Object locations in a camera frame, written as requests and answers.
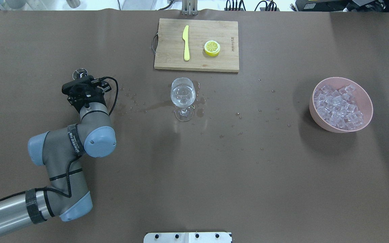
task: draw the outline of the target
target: metal plate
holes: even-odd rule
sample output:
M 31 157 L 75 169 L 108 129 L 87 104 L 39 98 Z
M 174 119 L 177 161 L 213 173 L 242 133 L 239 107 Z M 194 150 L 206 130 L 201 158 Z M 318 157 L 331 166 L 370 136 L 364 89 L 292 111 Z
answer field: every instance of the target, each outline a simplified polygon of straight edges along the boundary
M 148 233 L 144 243 L 232 243 L 228 232 Z

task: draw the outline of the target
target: wooden cutting board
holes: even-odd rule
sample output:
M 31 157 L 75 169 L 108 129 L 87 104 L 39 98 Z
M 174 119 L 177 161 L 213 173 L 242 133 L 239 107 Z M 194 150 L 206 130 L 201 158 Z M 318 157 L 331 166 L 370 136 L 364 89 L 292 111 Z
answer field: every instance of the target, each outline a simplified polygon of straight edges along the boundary
M 188 28 L 190 60 L 184 60 L 182 32 Z M 187 71 L 239 72 L 238 22 L 160 19 L 154 68 Z M 208 56 L 204 45 L 217 41 L 220 53 Z

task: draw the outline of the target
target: wine glass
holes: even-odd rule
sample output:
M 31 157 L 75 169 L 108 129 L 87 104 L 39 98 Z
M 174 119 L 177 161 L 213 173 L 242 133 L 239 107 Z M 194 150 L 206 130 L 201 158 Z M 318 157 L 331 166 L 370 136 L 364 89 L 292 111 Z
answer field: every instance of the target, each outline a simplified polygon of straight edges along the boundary
M 191 105 L 196 99 L 193 82 L 185 77 L 173 80 L 170 97 L 175 106 L 177 106 L 175 109 L 175 117 L 181 122 L 190 120 L 194 114 Z

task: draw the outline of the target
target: table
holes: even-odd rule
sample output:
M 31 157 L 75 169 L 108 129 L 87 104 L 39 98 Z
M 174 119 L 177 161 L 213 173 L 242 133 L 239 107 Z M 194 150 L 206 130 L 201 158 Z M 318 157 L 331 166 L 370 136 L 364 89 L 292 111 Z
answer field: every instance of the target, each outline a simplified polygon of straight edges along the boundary
M 177 10 L 0 11 L 0 198 L 49 184 L 26 145 L 79 121 L 60 92 L 75 69 L 124 88 L 111 115 L 117 149 L 82 158 L 93 210 L 0 242 L 142 242 L 146 232 L 177 231 L 230 231 L 235 243 L 389 242 L 389 13 L 189 17 L 239 22 L 238 74 L 153 69 L 162 17 L 185 18 Z M 334 76 L 372 98 L 365 129 L 334 134 L 310 117 L 313 88 Z M 199 82 L 203 116 L 175 119 L 176 77 Z

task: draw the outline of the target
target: lemon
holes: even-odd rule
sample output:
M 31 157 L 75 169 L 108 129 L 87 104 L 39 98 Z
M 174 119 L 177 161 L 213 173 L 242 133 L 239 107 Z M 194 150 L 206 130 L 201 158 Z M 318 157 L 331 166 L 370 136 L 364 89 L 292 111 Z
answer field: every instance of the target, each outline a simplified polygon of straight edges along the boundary
M 220 52 L 220 44 L 217 41 L 209 40 L 205 43 L 204 50 L 208 56 L 215 57 Z

